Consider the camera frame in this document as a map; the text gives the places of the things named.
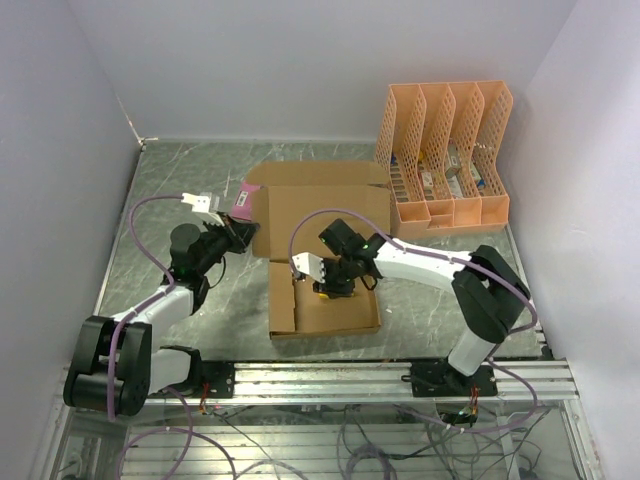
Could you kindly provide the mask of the brown cardboard box sheet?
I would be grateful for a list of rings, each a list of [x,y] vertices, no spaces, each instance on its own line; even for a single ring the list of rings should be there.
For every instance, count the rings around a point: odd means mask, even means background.
[[[253,167],[246,181],[257,188],[250,195],[252,220],[259,226],[252,253],[268,261],[270,339],[377,332],[374,292],[358,283],[349,298],[323,298],[311,279],[293,277],[289,258],[301,252],[330,256],[319,235],[337,218],[363,237],[375,227],[388,232],[388,173],[372,161],[281,161]]]

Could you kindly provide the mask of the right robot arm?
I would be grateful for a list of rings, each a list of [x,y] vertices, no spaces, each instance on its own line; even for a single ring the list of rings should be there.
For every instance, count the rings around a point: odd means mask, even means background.
[[[337,219],[319,235],[327,257],[309,252],[292,260],[313,280],[314,291],[328,299],[347,298],[358,283],[372,291],[378,282],[401,280],[438,289],[457,302],[464,327],[441,360],[413,363],[404,381],[416,397],[493,396],[494,370],[485,361],[511,334],[530,304],[524,282],[498,251],[443,251],[417,246],[381,232],[364,238]]]

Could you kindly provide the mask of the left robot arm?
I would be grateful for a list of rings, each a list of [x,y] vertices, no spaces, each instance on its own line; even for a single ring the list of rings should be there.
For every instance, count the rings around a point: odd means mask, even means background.
[[[80,329],[63,389],[69,407],[133,416],[151,394],[171,387],[196,395],[210,367],[193,347],[165,345],[173,324],[194,315],[212,286],[207,273],[229,253],[244,253],[258,231],[253,222],[218,213],[202,226],[180,224],[170,234],[170,267],[146,300],[111,317],[93,315]]]

